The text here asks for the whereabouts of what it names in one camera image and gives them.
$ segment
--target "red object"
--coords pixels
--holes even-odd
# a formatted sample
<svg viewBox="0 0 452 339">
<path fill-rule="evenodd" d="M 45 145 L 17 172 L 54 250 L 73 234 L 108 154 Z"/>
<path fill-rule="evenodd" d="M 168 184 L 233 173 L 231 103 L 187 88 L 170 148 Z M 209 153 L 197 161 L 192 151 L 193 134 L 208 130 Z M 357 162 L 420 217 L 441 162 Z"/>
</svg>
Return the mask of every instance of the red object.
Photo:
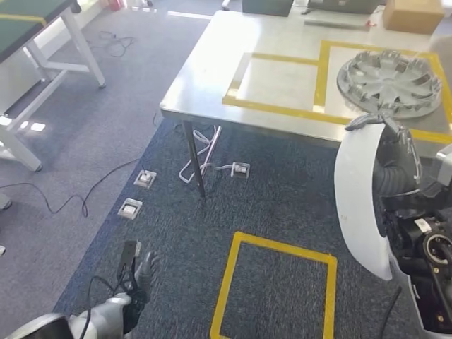
<svg viewBox="0 0 452 339">
<path fill-rule="evenodd" d="M 108 7 L 112 11 L 118 11 L 122 8 L 122 2 L 121 0 L 108 0 Z"/>
<path fill-rule="evenodd" d="M 367 20 L 367 22 L 366 23 L 366 26 L 367 27 L 375 27 L 377 26 L 376 23 L 371 23 L 371 20 Z"/>
</svg>

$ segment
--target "cardboard box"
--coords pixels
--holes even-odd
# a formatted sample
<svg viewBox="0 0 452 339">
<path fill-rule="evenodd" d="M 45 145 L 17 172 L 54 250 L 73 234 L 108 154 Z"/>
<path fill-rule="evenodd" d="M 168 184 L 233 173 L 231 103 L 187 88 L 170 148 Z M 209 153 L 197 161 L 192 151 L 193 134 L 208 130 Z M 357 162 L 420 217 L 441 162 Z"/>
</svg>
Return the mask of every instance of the cardboard box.
<svg viewBox="0 0 452 339">
<path fill-rule="evenodd" d="M 388 0 L 383 12 L 387 30 L 432 34 L 444 18 L 441 0 Z"/>
</svg>

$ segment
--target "table top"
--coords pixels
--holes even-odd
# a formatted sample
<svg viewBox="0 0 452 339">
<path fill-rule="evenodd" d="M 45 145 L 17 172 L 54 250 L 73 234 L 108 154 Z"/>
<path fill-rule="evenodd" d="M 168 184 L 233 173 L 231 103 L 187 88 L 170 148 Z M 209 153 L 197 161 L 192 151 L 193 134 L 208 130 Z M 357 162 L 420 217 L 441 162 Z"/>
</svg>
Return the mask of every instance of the table top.
<svg viewBox="0 0 452 339">
<path fill-rule="evenodd" d="M 0 62 L 52 22 L 74 0 L 0 0 Z"/>
<path fill-rule="evenodd" d="M 443 105 L 404 120 L 419 152 L 452 143 L 452 97 L 430 36 L 307 25 L 309 16 L 217 12 L 161 103 L 165 116 L 305 136 L 337 145 L 362 112 L 346 104 L 337 75 L 362 50 L 398 49 L 428 59 L 444 84 Z"/>
</svg>

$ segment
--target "metal table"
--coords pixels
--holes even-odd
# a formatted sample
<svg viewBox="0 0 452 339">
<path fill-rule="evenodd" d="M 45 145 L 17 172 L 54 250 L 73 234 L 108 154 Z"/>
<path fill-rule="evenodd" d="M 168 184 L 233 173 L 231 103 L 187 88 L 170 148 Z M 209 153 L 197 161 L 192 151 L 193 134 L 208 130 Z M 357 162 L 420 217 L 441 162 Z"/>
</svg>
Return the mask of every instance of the metal table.
<svg viewBox="0 0 452 339">
<path fill-rule="evenodd" d="M 26 47 L 35 61 L 44 81 L 49 81 L 42 93 L 22 111 L 9 125 L 0 126 L 0 157 L 22 162 L 32 171 L 42 168 L 41 161 L 15 136 L 24 121 L 30 118 L 48 97 L 60 85 L 68 72 L 91 73 L 99 86 L 104 87 L 105 79 L 83 37 L 69 6 L 74 0 L 0 0 L 0 63 Z M 72 41 L 86 65 L 51 62 L 34 42 L 35 36 L 58 18 L 63 19 Z M 51 79 L 48 70 L 58 74 Z"/>
<path fill-rule="evenodd" d="M 344 125 L 362 114 L 346 104 L 337 90 L 337 71 L 362 50 L 398 49 L 428 59 L 443 81 L 443 105 L 404 124 L 423 156 L 452 143 L 452 97 L 439 58 L 428 52 L 429 36 L 387 31 L 381 23 L 367 31 L 307 25 L 306 18 L 217 12 L 174 79 L 161 109 L 165 117 L 183 121 L 202 196 L 203 171 L 192 122 L 337 147 Z"/>
</svg>

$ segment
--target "yellow tape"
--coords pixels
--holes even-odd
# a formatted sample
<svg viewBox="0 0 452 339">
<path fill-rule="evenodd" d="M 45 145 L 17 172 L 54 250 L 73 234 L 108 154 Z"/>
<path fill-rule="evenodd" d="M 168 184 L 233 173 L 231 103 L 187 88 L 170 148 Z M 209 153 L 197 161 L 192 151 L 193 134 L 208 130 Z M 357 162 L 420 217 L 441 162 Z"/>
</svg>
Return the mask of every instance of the yellow tape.
<svg viewBox="0 0 452 339">
<path fill-rule="evenodd" d="M 433 70 L 433 73 L 436 74 L 442 83 L 442 106 L 444 107 L 444 113 L 449 123 L 452 123 L 452 95 L 450 94 L 450 88 L 449 83 L 444 73 L 441 61 L 438 54 L 430 53 L 428 56 L 430 61 L 430 66 Z"/>
<path fill-rule="evenodd" d="M 33 21 L 33 22 L 40 23 L 42 26 L 47 25 L 47 22 L 45 21 L 45 19 L 42 18 L 41 16 L 20 16 L 20 15 L 16 15 L 16 14 L 0 13 L 0 19 Z"/>
<path fill-rule="evenodd" d="M 283 107 L 283 106 L 263 104 L 260 102 L 254 102 L 254 101 L 248 101 L 248 100 L 238 100 L 238 99 L 234 99 L 232 97 L 229 97 L 229 96 L 223 97 L 223 100 L 221 100 L 221 102 L 223 105 L 244 107 L 244 108 L 248 108 L 248 109 L 255 109 L 257 111 L 277 113 L 277 114 L 282 114 L 282 115 L 288 115 L 291 117 L 305 118 L 305 119 L 311 119 L 311 120 L 315 120 L 315 121 L 331 122 L 333 124 L 346 125 L 349 122 L 350 122 L 350 119 L 349 119 L 349 118 L 339 117 L 339 116 L 335 116 L 335 115 L 317 113 L 317 112 L 312 112 L 312 111 L 307 111 L 307 110 L 304 110 L 304 109 L 295 109 L 295 108 L 289 108 L 289 107 Z"/>
<path fill-rule="evenodd" d="M 318 68 L 314 92 L 314 105 L 324 107 L 326 101 L 326 86 L 327 83 L 327 68 L 330 62 L 330 46 L 322 40 L 318 55 Z"/>
<path fill-rule="evenodd" d="M 291 254 L 292 256 L 300 256 L 312 261 L 318 261 L 321 263 L 330 263 L 330 258 L 327 254 L 323 254 L 316 251 L 312 251 L 310 249 L 303 249 L 302 247 L 292 246 L 289 244 L 284 244 L 282 242 L 275 242 L 275 240 L 266 239 L 256 237 L 251 234 L 241 234 L 243 242 L 248 242 L 248 244 L 264 247 L 266 249 L 272 249 L 274 251 L 278 251 L 282 253 Z"/>
<path fill-rule="evenodd" d="M 326 276 L 325 311 L 324 320 L 324 339 L 334 337 L 334 310 L 336 305 L 336 273 L 337 259 L 328 256 Z"/>
<path fill-rule="evenodd" d="M 265 54 L 265 53 L 251 53 L 254 59 L 271 60 L 271 61 L 283 61 L 283 62 L 295 62 L 297 64 L 318 66 L 318 60 L 297 58 L 295 56 Z"/>
<path fill-rule="evenodd" d="M 334 310 L 336 302 L 336 273 L 337 260 L 329 254 L 323 254 L 310 249 L 303 249 L 302 247 L 284 244 L 282 242 L 276 242 L 270 239 L 256 237 L 254 235 L 245 234 L 243 232 L 235 232 L 228 262 L 226 265 L 224 276 L 220 289 L 217 306 L 212 320 L 210 335 L 211 339 L 229 339 L 228 337 L 220 334 L 221 323 L 224 315 L 224 310 L 226 307 L 229 288 L 232 280 L 232 275 L 238 256 L 241 242 L 246 242 L 251 245 L 263 247 L 266 249 L 272 249 L 293 256 L 299 256 L 308 260 L 318 261 L 327 265 L 326 291 L 325 291 L 325 309 L 324 321 L 324 339 L 333 339 L 334 334 Z"/>
<path fill-rule="evenodd" d="M 318 60 L 305 59 L 305 58 L 297 58 L 292 56 L 281 56 L 273 54 L 265 54 L 265 53 L 244 53 L 242 59 L 238 64 L 238 67 L 235 71 L 233 80 L 229 85 L 226 94 L 223 98 L 222 103 L 223 105 L 233 105 L 238 107 L 244 107 L 248 109 L 255 109 L 263 112 L 283 114 L 291 117 L 299 117 L 311 119 L 320 122 L 328 122 L 332 124 L 340 124 L 346 125 L 350 122 L 351 119 L 346 117 L 339 117 L 331 114 L 324 113 L 324 105 L 326 101 L 326 92 L 327 85 L 327 72 L 328 64 L 330 62 L 330 54 L 331 47 L 343 47 L 343 48 L 352 48 L 352 49 L 363 49 L 370 50 L 374 52 L 382 51 L 384 48 L 370 46 L 364 44 L 352 44 L 349 42 L 337 42 L 331 40 L 321 40 L 321 48 L 318 55 Z M 417 55 L 419 57 L 423 57 L 428 59 L 432 69 L 435 74 L 439 77 L 443 85 L 442 91 L 442 104 L 444 107 L 444 115 L 447 121 L 452 124 L 452 93 L 447 83 L 447 79 L 444 73 L 442 66 L 435 53 L 431 52 L 416 52 L 408 49 L 401 49 L 399 52 L 407 55 Z M 312 66 L 317 66 L 317 79 L 315 82 L 315 89 L 314 92 L 314 105 L 313 109 L 315 112 L 304 110 L 304 109 L 293 109 L 289 107 L 281 107 L 278 105 L 269 105 L 260 102 L 252 102 L 248 100 L 237 99 L 237 93 L 238 92 L 242 79 L 244 77 L 246 69 L 250 63 L 251 58 L 256 59 L 264 59 L 272 61 L 286 61 L 286 62 L 295 62 L 299 64 L 308 64 Z M 452 143 L 452 136 L 445 133 L 437 133 L 430 131 L 421 131 L 414 129 L 411 130 L 413 137 L 422 141 L 429 141 L 432 143 Z"/>
<path fill-rule="evenodd" d="M 215 312 L 214 313 L 214 319 L 212 319 L 212 325 L 210 332 L 211 339 L 221 338 L 221 335 L 220 335 L 221 322 L 223 321 L 224 310 L 226 307 L 226 301 L 228 300 L 228 295 L 229 294 L 229 288 L 231 287 L 231 282 L 232 281 L 234 269 L 235 269 L 235 262 L 237 261 L 237 256 L 238 255 L 238 249 L 240 248 L 242 234 L 243 233 L 241 232 L 235 232 L 234 234 L 232 244 L 231 244 L 231 250 L 229 251 L 229 256 L 228 257 L 228 263 L 226 265 L 226 270 L 224 270 L 224 275 L 223 276 L 223 282 L 221 282 L 220 294 L 218 294 L 218 300 L 217 301 L 217 306 L 215 307 Z"/>
</svg>

